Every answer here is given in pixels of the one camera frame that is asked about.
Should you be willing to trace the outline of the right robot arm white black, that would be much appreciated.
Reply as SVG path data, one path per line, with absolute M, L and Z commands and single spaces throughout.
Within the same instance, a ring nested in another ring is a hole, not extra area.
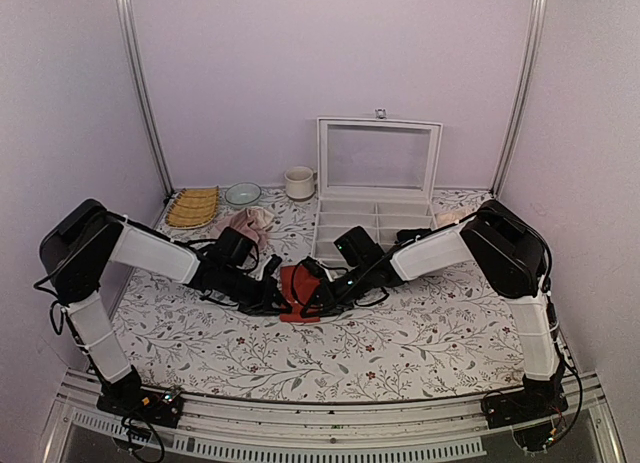
M 524 357 L 524 390 L 517 410 L 537 419 L 561 393 L 567 369 L 557 343 L 551 301 L 552 254 L 544 238 L 496 200 L 441 228 L 402 229 L 383 247 L 362 226 L 334 242 L 347 271 L 319 284 L 304 303 L 305 316 L 329 316 L 355 307 L 368 292 L 388 289 L 472 261 L 512 314 Z

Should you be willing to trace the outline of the red and white underwear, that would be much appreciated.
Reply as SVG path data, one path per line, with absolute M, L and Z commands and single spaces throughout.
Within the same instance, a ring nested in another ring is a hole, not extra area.
M 291 313 L 280 315 L 280 321 L 285 323 L 317 323 L 318 316 L 303 317 L 301 311 L 304 304 L 318 287 L 320 280 L 314 277 L 304 266 L 283 266 L 280 269 L 281 293 L 292 306 Z

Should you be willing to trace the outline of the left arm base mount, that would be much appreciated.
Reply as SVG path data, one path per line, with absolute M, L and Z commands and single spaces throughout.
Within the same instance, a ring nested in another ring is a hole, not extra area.
M 104 389 L 97 401 L 103 412 L 166 428 L 177 428 L 184 399 L 175 392 L 149 390 L 134 384 Z

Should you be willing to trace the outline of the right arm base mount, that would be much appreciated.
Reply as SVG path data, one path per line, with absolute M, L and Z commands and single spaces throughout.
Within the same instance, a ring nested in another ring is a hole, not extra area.
M 546 452 L 571 428 L 564 416 L 568 403 L 562 392 L 495 390 L 483 396 L 480 407 L 490 429 L 523 424 L 512 431 L 512 437 L 529 454 Z

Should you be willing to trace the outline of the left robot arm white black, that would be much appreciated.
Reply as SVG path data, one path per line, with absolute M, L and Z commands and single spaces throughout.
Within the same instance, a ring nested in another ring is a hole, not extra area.
M 273 275 L 281 258 L 262 262 L 257 243 L 231 227 L 212 238 L 179 241 L 87 199 L 43 238 L 38 256 L 45 274 L 34 290 L 53 297 L 103 395 L 128 417 L 141 416 L 149 398 L 102 301 L 111 271 L 155 274 L 249 315 L 292 309 Z

